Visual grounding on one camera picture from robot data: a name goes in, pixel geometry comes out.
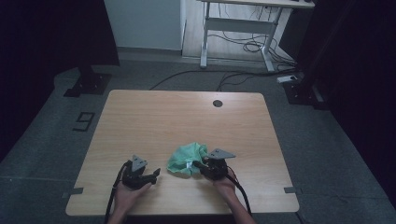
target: black corner tape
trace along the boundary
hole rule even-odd
[[[64,192],[62,194],[62,198],[68,198],[68,197],[70,197],[70,195],[73,195],[73,194],[82,194],[83,190],[84,190],[84,188],[78,188],[78,189],[72,189],[70,192]]]
[[[302,194],[303,190],[300,188],[295,188],[295,187],[288,187],[284,188],[285,193],[295,193],[295,194]]]

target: wooden table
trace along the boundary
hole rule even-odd
[[[222,107],[213,102],[220,100]],[[299,204],[276,133],[259,93],[112,91],[66,207],[70,216],[103,215],[121,166],[138,155],[145,175],[161,168],[157,184],[131,215],[229,214],[201,175],[186,178],[166,170],[172,153],[192,142],[236,155],[227,159],[244,187],[253,213],[296,212]],[[237,195],[244,204],[242,194]]]
[[[311,1],[309,3],[305,0],[291,1],[291,0],[198,0],[206,3],[205,27],[204,27],[204,42],[201,49],[200,66],[206,68],[207,66],[207,33],[209,30],[213,31],[229,31],[239,33],[251,33],[268,35],[265,44],[261,50],[265,65],[269,72],[274,72],[275,69],[272,64],[272,56],[269,53],[271,42],[274,38],[276,27],[284,7],[290,8],[313,8],[315,4]],[[273,21],[247,21],[224,18],[210,18],[210,3],[224,3],[224,4],[238,4],[238,5],[253,5],[253,6],[267,6],[278,7],[276,17]]]

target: black round hole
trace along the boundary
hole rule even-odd
[[[213,106],[215,106],[215,107],[221,107],[221,106],[222,106],[222,101],[220,101],[220,100],[215,100],[215,101],[213,102]]]

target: wooden floor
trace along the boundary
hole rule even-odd
[[[201,46],[204,40],[204,3],[196,0],[187,0],[187,24],[183,44],[184,57],[200,57]],[[211,4],[210,16],[232,18],[240,20],[254,20],[257,21],[271,21],[277,12],[277,8],[262,8],[256,6],[246,5],[232,5],[232,4]],[[278,42],[283,34],[283,30],[288,21],[290,9],[283,9],[282,15],[279,19],[279,25],[276,28],[275,40]],[[246,43],[251,41],[252,34],[234,33],[234,32],[221,32],[209,31],[209,38],[207,40],[208,58],[238,60],[238,61],[253,61],[263,62],[261,53],[248,52],[244,50],[244,45],[235,44],[230,41],[224,40],[221,37],[214,36],[220,35],[225,37],[226,34],[229,38],[235,39],[236,42]],[[264,42],[264,37],[255,38],[256,41]],[[272,42],[271,47],[276,47],[276,41]],[[257,50],[255,47],[249,47],[252,50]],[[286,53],[276,47],[276,52],[282,56],[287,56]]]

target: gray carpet floor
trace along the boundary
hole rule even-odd
[[[178,72],[199,70],[196,63],[121,61],[95,66],[112,74],[104,95],[63,97],[78,79],[72,69],[55,78],[55,90],[35,120],[0,164],[0,223],[103,223],[103,217],[70,217],[70,192],[111,90],[148,90]],[[207,73],[173,77],[155,90],[215,91],[224,72],[260,68],[210,65]],[[242,82],[234,77],[230,82]],[[223,91],[263,94],[290,177],[300,189],[303,223],[396,223],[395,209],[330,111],[290,105],[278,76],[254,77]],[[87,132],[75,132],[80,112],[94,112]],[[301,223],[296,214],[254,214],[258,223]]]

